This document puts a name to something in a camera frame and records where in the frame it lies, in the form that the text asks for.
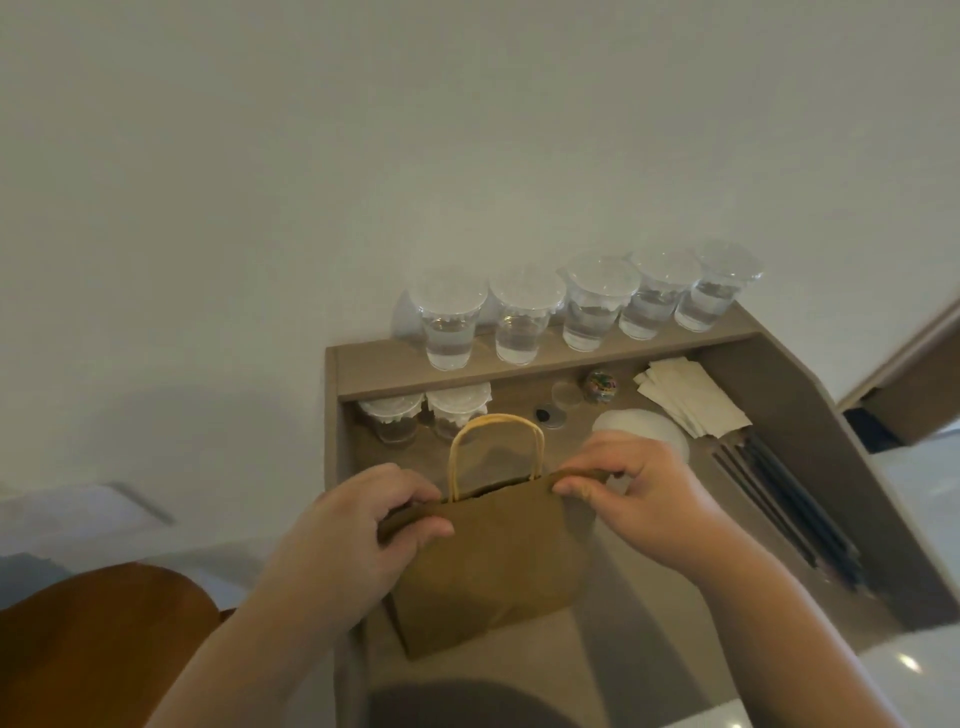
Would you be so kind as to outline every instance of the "paper bag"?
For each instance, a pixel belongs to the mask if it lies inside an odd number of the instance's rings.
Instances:
[[[529,478],[496,483],[461,496],[457,448],[484,425],[520,422],[536,437]],[[588,567],[593,511],[557,496],[565,474],[606,481],[608,473],[561,471],[541,476],[543,432],[515,415],[470,421],[450,446],[449,498],[405,508],[380,524],[381,542],[424,516],[449,519],[456,535],[426,546],[387,597],[387,611],[411,659],[447,649],[496,627],[562,609],[579,592]]]

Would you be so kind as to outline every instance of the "clear plastic cup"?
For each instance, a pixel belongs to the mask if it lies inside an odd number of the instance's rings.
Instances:
[[[640,272],[640,287],[620,311],[620,330],[632,339],[651,339],[700,277],[700,265],[689,251],[678,248],[637,251],[630,261]]]
[[[487,414],[487,402],[492,399],[490,383],[485,381],[427,392],[426,406],[433,412],[434,431],[445,440],[453,440],[470,420]]]
[[[548,268],[522,265],[493,276],[490,290],[500,304],[496,355],[508,364],[529,364],[537,356],[550,315],[564,302],[564,280]]]
[[[570,261],[566,279],[564,341],[576,352],[592,352],[640,286],[640,273],[623,258],[587,254]]]
[[[763,275],[763,264],[739,243],[710,240],[698,246],[700,279],[684,293],[674,319],[691,331],[712,327],[744,288]]]
[[[420,312],[426,357],[445,372],[467,366],[487,283],[460,266],[423,271],[410,287]]]
[[[385,400],[358,402],[370,417],[373,431],[387,445],[410,442],[417,435],[417,415],[423,404],[423,392],[389,397]]]

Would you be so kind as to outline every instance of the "twisted paper handle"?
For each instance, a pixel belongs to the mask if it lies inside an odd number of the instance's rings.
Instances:
[[[476,429],[477,427],[482,427],[484,425],[495,425],[497,423],[520,423],[521,425],[527,425],[533,430],[537,441],[537,448],[534,452],[533,467],[530,469],[530,479],[534,480],[540,477],[540,472],[543,470],[543,430],[541,430],[540,427],[535,423],[525,420],[522,417],[518,417],[517,415],[483,415],[482,417],[477,417],[474,420],[470,420],[466,425],[464,425],[463,429],[461,429],[457,433],[457,436],[453,438],[453,443],[450,445],[450,460],[446,465],[446,483],[450,490],[451,503],[455,503],[460,499],[460,488],[457,484],[457,452],[460,447],[460,441],[463,439],[464,435],[466,435],[472,429]]]

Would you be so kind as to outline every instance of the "forearm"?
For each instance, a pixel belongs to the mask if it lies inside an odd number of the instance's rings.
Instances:
[[[806,590],[738,528],[713,536],[692,570],[757,726],[898,726],[850,648]]]
[[[286,702],[332,636],[312,641],[291,621],[252,598],[201,645],[157,707],[148,728],[277,725]]]

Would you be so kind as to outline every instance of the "jar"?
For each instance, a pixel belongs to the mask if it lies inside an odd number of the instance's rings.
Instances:
[[[433,412],[433,428],[437,435],[444,440],[453,440],[470,420],[487,414],[487,402],[491,399],[490,383],[485,381],[427,392],[426,406]]]
[[[423,403],[423,392],[358,403],[370,417],[380,442],[401,445],[417,436],[417,415]]]

